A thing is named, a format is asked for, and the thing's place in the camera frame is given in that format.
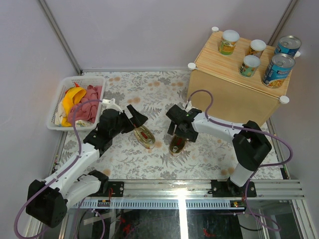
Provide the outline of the blue soup can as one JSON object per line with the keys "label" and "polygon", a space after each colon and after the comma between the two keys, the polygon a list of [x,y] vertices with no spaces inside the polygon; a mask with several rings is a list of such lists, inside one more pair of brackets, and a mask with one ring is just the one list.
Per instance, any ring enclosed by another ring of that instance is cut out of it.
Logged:
{"label": "blue soup can", "polygon": [[269,88],[279,88],[295,65],[295,59],[285,53],[275,54],[265,71],[262,83]]}
{"label": "blue soup can", "polygon": [[298,52],[302,45],[301,40],[293,35],[283,36],[279,39],[274,53],[284,53],[292,57]]}

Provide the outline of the gold oval fish tin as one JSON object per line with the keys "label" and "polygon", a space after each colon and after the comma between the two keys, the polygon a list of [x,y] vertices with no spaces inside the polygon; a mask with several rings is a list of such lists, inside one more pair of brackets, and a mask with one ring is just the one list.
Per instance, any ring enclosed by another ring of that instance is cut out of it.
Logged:
{"label": "gold oval fish tin", "polygon": [[187,140],[185,138],[174,135],[169,144],[170,154],[172,156],[178,156],[185,148],[186,142]]}

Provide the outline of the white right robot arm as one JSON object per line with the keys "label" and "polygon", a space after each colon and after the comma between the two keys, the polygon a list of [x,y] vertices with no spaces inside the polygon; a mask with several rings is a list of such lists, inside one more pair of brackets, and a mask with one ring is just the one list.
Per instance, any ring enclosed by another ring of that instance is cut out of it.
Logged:
{"label": "white right robot arm", "polygon": [[171,120],[167,131],[170,135],[196,142],[198,135],[205,133],[233,145],[238,164],[229,178],[227,190],[235,197],[245,191],[246,182],[272,149],[265,134],[251,120],[246,124],[231,123],[196,108],[183,110],[178,105],[173,105],[166,116]]}

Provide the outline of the dark green small can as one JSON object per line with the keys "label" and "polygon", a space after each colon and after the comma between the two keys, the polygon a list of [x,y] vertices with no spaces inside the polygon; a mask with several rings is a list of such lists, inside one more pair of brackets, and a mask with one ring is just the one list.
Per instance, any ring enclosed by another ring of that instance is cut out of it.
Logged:
{"label": "dark green small can", "polygon": [[239,72],[243,77],[252,77],[260,66],[260,63],[261,61],[257,56],[247,55],[243,59]]}

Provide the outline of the yellow jar white lid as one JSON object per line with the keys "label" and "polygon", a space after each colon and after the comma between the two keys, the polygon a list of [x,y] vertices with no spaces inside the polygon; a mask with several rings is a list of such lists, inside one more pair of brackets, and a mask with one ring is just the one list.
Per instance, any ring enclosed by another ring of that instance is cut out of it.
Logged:
{"label": "yellow jar white lid", "polygon": [[247,52],[247,55],[254,55],[260,58],[263,51],[266,49],[266,47],[267,45],[263,40],[260,40],[260,39],[252,40],[250,43],[250,47]]}

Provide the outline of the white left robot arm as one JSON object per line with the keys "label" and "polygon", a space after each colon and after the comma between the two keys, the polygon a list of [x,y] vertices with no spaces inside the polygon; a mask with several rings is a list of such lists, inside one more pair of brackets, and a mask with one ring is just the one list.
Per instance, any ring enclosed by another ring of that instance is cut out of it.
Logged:
{"label": "white left robot arm", "polygon": [[54,228],[63,221],[69,208],[82,199],[109,193],[108,176],[97,170],[86,175],[83,172],[112,146],[115,136],[131,132],[148,120],[132,105],[127,108],[131,118],[115,107],[104,110],[97,127],[80,144],[80,152],[46,179],[30,184],[27,214]]}

